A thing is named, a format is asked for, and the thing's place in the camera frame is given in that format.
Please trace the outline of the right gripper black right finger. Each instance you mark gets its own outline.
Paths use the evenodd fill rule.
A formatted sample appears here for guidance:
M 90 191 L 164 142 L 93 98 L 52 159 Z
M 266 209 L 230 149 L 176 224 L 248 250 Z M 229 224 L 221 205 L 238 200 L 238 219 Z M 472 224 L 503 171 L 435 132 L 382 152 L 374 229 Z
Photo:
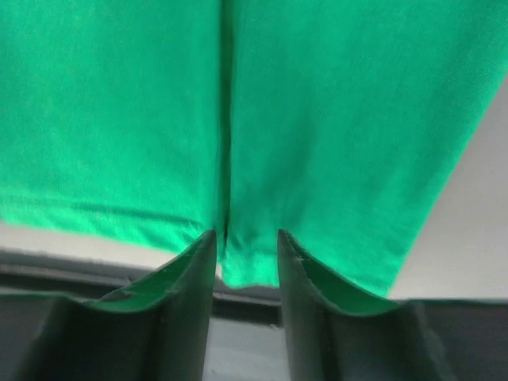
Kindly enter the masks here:
M 343 280 L 333 301 L 306 268 L 315 267 L 322 280 L 333 273 L 283 229 L 277 260 L 291 379 L 456 379 L 424 303 L 384 303 Z

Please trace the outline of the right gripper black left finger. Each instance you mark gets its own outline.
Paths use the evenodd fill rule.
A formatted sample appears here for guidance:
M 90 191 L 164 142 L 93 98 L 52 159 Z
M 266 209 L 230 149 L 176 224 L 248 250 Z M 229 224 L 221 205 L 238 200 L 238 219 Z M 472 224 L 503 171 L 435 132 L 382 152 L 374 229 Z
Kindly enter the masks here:
M 177 258 L 102 298 L 11 297 L 14 380 L 200 380 L 217 238 L 204 232 Z

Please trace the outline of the green t shirt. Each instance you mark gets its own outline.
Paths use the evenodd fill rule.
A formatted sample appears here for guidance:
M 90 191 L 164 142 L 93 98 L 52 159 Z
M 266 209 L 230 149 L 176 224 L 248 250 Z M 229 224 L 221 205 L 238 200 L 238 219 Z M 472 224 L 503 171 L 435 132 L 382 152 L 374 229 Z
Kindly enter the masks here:
M 1 219 L 386 296 L 506 71 L 504 1 L 4 1 Z

